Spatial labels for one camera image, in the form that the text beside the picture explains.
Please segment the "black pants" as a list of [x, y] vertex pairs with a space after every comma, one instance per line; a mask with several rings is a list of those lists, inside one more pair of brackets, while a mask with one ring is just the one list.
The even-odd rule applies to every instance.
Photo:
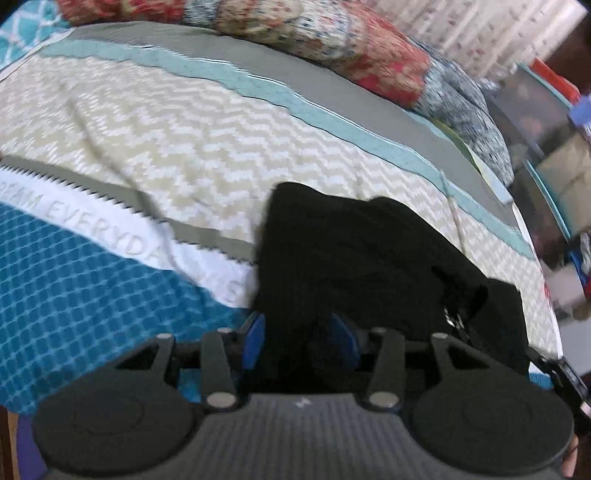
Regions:
[[517, 288], [486, 276], [427, 221], [384, 197], [274, 188], [256, 251], [252, 308], [266, 339], [249, 376], [260, 393], [349, 392], [363, 380], [339, 361], [331, 322], [382, 327], [425, 342], [468, 340], [520, 374], [529, 361]]

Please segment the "pile of colourful clothes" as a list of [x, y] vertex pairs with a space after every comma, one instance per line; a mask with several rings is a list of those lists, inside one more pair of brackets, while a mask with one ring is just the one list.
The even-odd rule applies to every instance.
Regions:
[[583, 231], [578, 235], [570, 252], [570, 258], [575, 265], [585, 298], [589, 300], [591, 296], [591, 253], [589, 231]]

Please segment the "clear storage bin teal lid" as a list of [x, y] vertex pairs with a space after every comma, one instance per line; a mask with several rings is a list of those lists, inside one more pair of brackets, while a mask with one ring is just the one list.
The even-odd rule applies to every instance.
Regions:
[[511, 155], [509, 192], [538, 257], [554, 267], [590, 229], [590, 144], [569, 118], [572, 104], [526, 66], [485, 98]]

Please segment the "patchwork bedspread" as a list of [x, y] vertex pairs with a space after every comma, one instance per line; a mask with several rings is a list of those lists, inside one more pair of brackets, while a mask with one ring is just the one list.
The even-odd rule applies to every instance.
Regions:
[[157, 24], [83, 27], [1, 83], [1, 404], [143, 340], [245, 319], [270, 196], [398, 201], [520, 293], [562, 353], [518, 211], [430, 121], [324, 68]]

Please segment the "red and blue patterned quilt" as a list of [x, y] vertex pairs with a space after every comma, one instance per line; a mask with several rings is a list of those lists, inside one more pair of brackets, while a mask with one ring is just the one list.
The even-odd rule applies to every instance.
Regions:
[[329, 68], [381, 97], [450, 127], [505, 186], [508, 147], [477, 83], [361, 1], [61, 1], [72, 25], [99, 21], [186, 24], [242, 38]]

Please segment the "floral curtain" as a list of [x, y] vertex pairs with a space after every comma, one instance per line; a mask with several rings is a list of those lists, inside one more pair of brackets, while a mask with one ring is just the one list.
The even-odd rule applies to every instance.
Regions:
[[383, 0], [367, 6], [474, 78], [547, 59], [587, 15], [578, 1]]

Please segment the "teal lattice pillow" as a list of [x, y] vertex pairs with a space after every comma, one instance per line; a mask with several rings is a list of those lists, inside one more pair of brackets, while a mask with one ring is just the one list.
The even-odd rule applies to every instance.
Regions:
[[61, 40], [73, 28], [56, 1], [25, 1], [1, 22], [1, 71], [48, 40]]

